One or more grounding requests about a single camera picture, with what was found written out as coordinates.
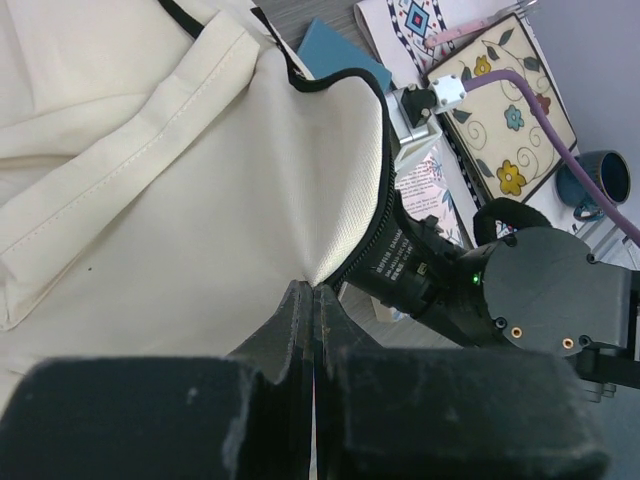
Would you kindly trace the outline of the cream canvas backpack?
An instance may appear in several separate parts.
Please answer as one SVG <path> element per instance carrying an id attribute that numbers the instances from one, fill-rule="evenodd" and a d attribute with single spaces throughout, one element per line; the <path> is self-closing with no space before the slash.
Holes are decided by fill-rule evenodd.
<path id="1" fill-rule="evenodd" d="M 249 1 L 1 5 L 1 388 L 67 356 L 220 355 L 331 282 L 393 193 L 384 97 Z"/>

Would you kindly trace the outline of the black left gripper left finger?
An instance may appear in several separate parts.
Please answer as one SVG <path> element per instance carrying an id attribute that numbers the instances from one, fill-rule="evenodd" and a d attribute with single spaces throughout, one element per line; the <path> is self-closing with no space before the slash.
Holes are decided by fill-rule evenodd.
<path id="1" fill-rule="evenodd" d="M 1 419 L 5 479 L 305 479 L 313 291 L 225 357 L 58 358 Z"/>

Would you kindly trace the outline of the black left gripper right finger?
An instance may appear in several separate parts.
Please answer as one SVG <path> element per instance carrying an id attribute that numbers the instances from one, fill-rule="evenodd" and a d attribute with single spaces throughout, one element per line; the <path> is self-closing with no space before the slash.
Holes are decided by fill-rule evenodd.
<path id="1" fill-rule="evenodd" d="M 313 291 L 322 479 L 600 479 L 610 455 L 557 357 L 385 348 Z"/>

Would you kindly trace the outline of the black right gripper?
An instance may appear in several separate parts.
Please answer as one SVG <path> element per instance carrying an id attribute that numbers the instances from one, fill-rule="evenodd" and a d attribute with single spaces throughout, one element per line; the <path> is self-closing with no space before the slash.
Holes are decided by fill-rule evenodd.
<path id="1" fill-rule="evenodd" d="M 438 220 L 415 220 L 401 198 L 345 281 L 464 347 L 500 345 L 500 323 L 484 298 L 489 257 L 497 240 L 499 202 L 473 218 L 477 248 L 467 250 L 442 236 Z"/>

